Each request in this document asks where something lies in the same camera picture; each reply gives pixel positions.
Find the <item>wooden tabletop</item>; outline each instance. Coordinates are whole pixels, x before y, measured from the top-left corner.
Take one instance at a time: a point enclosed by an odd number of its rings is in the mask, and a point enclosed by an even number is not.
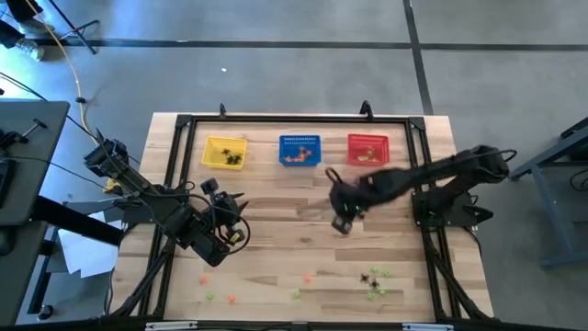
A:
[[[141,173],[162,183],[174,133],[176,113],[155,113],[141,162]],[[434,160],[456,152],[448,117],[424,117]],[[191,249],[175,251],[165,310],[166,319],[247,321],[400,322],[433,321],[431,294],[420,230],[413,224],[408,194],[374,208],[356,221],[349,236],[330,225],[334,216],[328,200],[330,182],[324,168],[332,166],[352,180],[373,167],[346,163],[348,133],[387,135],[390,162],[409,167],[404,128],[395,124],[325,123],[199,123],[188,179],[197,184],[215,177],[221,190],[244,192],[249,200],[243,217],[251,224],[251,242],[218,267],[203,262]],[[282,134],[319,134],[322,163],[316,167],[288,167],[278,162]],[[200,163],[209,135],[247,139],[241,171],[214,169]],[[177,183],[187,134],[180,143],[174,181]],[[192,201],[202,207],[199,201]],[[118,308],[144,274],[153,235],[152,225],[138,226],[121,245],[113,279],[111,310]],[[456,278],[472,300],[492,315],[478,247],[463,229],[447,228]],[[360,275],[372,267],[386,295],[367,299],[368,285]],[[200,276],[209,283],[201,285]],[[159,278],[152,291],[152,307]],[[447,287],[440,281],[444,307],[449,311]],[[300,297],[293,298],[299,291]],[[207,301],[212,294],[214,300]],[[234,303],[228,296],[234,295]]]

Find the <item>cable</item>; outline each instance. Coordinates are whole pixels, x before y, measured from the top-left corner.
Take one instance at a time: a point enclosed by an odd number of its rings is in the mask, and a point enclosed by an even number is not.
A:
[[[68,173],[70,173],[70,174],[72,174],[72,175],[74,175],[74,176],[76,176],[76,177],[78,177],[78,178],[80,178],[80,179],[83,179],[83,180],[85,180],[85,181],[87,181],[87,182],[89,182],[89,183],[92,183],[92,184],[94,184],[94,185],[98,186],[99,188],[106,189],[106,188],[105,188],[105,187],[103,187],[102,185],[100,185],[100,184],[96,183],[94,180],[92,180],[92,179],[88,179],[88,178],[86,178],[86,177],[83,177],[83,176],[81,176],[81,175],[78,175],[78,174],[76,174],[75,172],[73,172],[73,171],[71,171],[71,170],[68,170],[68,169],[66,169],[66,168],[62,167],[61,165],[56,165],[56,164],[54,164],[54,163],[53,163],[53,162],[51,162],[51,161],[43,160],[43,159],[41,159],[41,158],[37,158],[37,157],[28,157],[28,156],[14,156],[14,155],[6,155],[6,156],[5,156],[5,158],[7,158],[7,159],[23,159],[23,160],[36,160],[36,161],[41,161],[41,162],[43,162],[43,163],[46,163],[46,164],[48,164],[48,165],[57,166],[57,167],[58,167],[58,168],[60,168],[61,170],[65,171],[65,172],[68,172]]]
[[[580,183],[580,186],[576,186],[576,184],[573,183],[573,180],[584,173],[587,173],[588,169],[584,169],[581,171],[578,171],[577,173],[575,173],[573,176],[570,177],[570,186],[571,188],[573,188],[574,190],[578,191],[578,192],[586,192],[588,191],[588,178],[586,178],[585,180],[582,181],[582,183]]]
[[[39,93],[35,92],[35,90],[33,90],[32,88],[24,85],[23,83],[19,82],[18,80],[16,80],[15,78],[12,78],[11,76],[4,74],[2,72],[0,72],[0,78],[5,79],[7,82],[12,83],[14,86],[22,89],[25,92],[29,92],[30,94],[34,95],[35,97],[38,97],[39,99],[43,100],[43,101],[49,101],[47,100],[45,97],[43,97],[42,95],[40,95]],[[73,122],[73,124],[75,124],[78,128],[80,128],[80,130],[82,130],[85,134],[89,135],[90,137],[92,137],[92,139],[95,139],[96,136],[94,136],[94,134],[92,134],[92,132],[86,130],[82,125],[80,125],[80,123],[78,123],[77,121],[75,121],[74,119],[72,119],[72,117],[70,117],[69,115],[66,115],[67,119],[70,120],[71,122]],[[139,161],[135,160],[135,158],[133,158],[132,156],[129,155],[129,157],[140,164]]]
[[[57,36],[55,36],[55,33],[53,33],[53,31],[51,31],[51,29],[47,26],[47,23],[45,23],[45,20],[43,19],[43,17],[40,16],[39,11],[37,11],[37,8],[35,8],[35,6],[33,6],[29,0],[25,0],[25,1],[27,2],[27,5],[30,7],[30,9],[32,9],[32,11],[35,13],[35,15],[37,15],[37,17],[39,18],[39,20],[43,24],[43,26],[45,26],[45,29],[47,30],[47,32],[49,32],[49,34],[51,34],[51,36],[53,37],[53,39],[57,43],[57,46],[59,46],[60,50],[62,50],[63,56],[65,56],[65,60],[67,60],[68,64],[70,65],[70,69],[72,69],[73,77],[75,78],[75,86],[77,87],[77,99],[75,101],[80,106],[80,119],[82,121],[82,125],[84,126],[84,129],[88,132],[91,132],[90,129],[88,129],[87,123],[85,122],[85,108],[84,108],[84,106],[82,106],[82,103],[80,102],[81,99],[83,99],[82,98],[82,87],[80,87],[80,80],[77,77],[77,72],[75,71],[74,64],[72,63],[72,60],[70,60],[69,55],[67,55],[67,51],[65,51],[62,43],[59,41]],[[92,138],[92,140],[94,141],[95,144],[98,144],[98,141],[96,140],[96,138]]]
[[[466,232],[469,233],[472,238],[474,238],[474,240],[476,241],[476,244],[478,244],[478,251],[480,252],[480,258],[481,258],[481,244],[480,244],[480,239],[478,239],[478,236],[473,231],[471,231],[471,229],[469,227],[462,226],[462,228],[464,230],[466,230]]]

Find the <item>blue basket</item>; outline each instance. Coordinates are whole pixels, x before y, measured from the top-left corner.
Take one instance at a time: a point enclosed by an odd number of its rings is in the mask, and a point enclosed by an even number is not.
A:
[[[301,154],[304,161],[294,161]],[[321,162],[321,137],[318,135],[287,135],[279,137],[279,162],[284,166],[316,166]]]

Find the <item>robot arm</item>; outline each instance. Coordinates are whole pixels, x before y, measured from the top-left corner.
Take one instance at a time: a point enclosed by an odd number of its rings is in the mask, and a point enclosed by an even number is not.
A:
[[[192,249],[211,266],[218,266],[231,254],[230,246],[244,239],[243,231],[236,230],[234,225],[242,217],[245,204],[238,206],[235,198],[243,195],[230,195],[226,192],[216,193],[219,188],[214,178],[202,183],[205,194],[210,196],[207,202],[201,196],[190,195],[183,187],[177,189],[153,185],[141,174],[129,166],[126,146],[116,140],[104,140],[98,133],[99,146],[85,156],[85,166],[99,177],[111,177],[135,199],[141,202],[152,215],[151,222],[157,223],[164,234],[177,245]],[[203,199],[209,205],[199,211],[188,203],[188,197]],[[226,235],[217,236],[217,229],[226,228]]]
[[[363,217],[371,207],[395,200],[410,188],[455,177],[442,188],[426,192],[426,208],[435,211],[451,204],[459,195],[480,183],[499,183],[509,173],[502,154],[512,150],[480,145],[448,158],[414,169],[381,169],[362,176],[356,185],[345,183],[332,168],[325,170],[333,181],[329,193],[336,216],[332,226],[342,234],[349,234],[353,220]]]

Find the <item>concrete floor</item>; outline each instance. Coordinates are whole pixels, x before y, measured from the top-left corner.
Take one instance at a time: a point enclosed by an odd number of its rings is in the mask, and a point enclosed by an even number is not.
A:
[[[57,2],[74,23],[99,18],[100,27],[89,31],[93,38],[409,41],[402,0]],[[588,43],[583,0],[413,0],[413,10],[421,42]],[[65,31],[54,12],[47,10],[45,17]],[[34,63],[0,49],[0,71],[48,99],[75,105],[67,63],[59,50],[48,52],[47,62]],[[355,113],[368,99],[379,114],[423,114],[408,50],[102,48],[92,56],[71,47],[68,52],[91,100],[88,122],[122,140],[135,157],[141,157],[152,113],[216,111],[220,102],[229,111]],[[450,117],[458,149],[479,143],[515,148],[519,155],[511,168],[588,114],[586,52],[424,51],[423,58],[434,113]],[[7,97],[29,97],[4,81],[0,87]],[[77,107],[70,115],[79,120]],[[53,162],[91,177],[82,156],[92,146],[67,122]],[[554,178],[554,185],[564,181]],[[551,270],[538,265],[556,251],[531,178],[475,191],[479,204],[495,212],[480,226],[479,237],[496,316],[588,328],[588,265]],[[41,193],[57,201],[103,198],[96,187],[55,168]],[[569,194],[565,186],[561,194]],[[101,314],[106,286],[104,275],[52,278],[46,302],[57,314],[50,321]],[[33,321],[24,312],[18,319]]]

